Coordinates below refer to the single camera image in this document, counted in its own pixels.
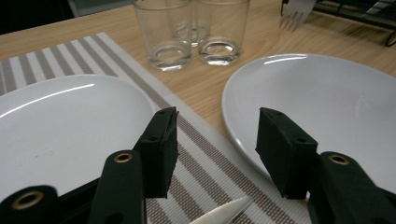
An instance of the wooden table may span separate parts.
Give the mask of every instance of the wooden table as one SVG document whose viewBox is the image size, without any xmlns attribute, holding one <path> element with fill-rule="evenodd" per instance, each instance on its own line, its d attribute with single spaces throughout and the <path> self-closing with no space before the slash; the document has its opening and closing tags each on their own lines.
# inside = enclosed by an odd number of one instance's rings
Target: wooden table
<svg viewBox="0 0 396 224">
<path fill-rule="evenodd" d="M 242 56 L 228 66 L 205 64 L 193 49 L 192 61 L 182 70 L 162 72 L 150 67 L 132 6 L 0 35 L 0 59 L 106 32 L 225 136 L 221 115 L 224 86 L 239 67 L 260 57 L 282 53 L 325 54 L 363 63 L 396 77 L 396 47 L 384 47 L 389 30 L 317 12 L 311 13 L 295 32 L 279 29 L 279 20 L 279 0 L 251 0 Z"/>
</svg>

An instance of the striped placemat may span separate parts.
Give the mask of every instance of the striped placemat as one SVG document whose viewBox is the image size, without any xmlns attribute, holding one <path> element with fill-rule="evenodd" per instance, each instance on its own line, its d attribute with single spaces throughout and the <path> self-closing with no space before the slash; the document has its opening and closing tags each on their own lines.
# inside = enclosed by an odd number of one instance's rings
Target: striped placemat
<svg viewBox="0 0 396 224">
<path fill-rule="evenodd" d="M 282 199 L 233 144 L 104 33 L 0 61 L 0 95 L 75 74 L 119 77 L 141 88 L 158 109 L 179 111 L 177 168 L 168 198 L 147 200 L 148 223 L 189 223 L 246 195 L 254 204 L 234 223 L 310 223 L 302 203 Z"/>
</svg>

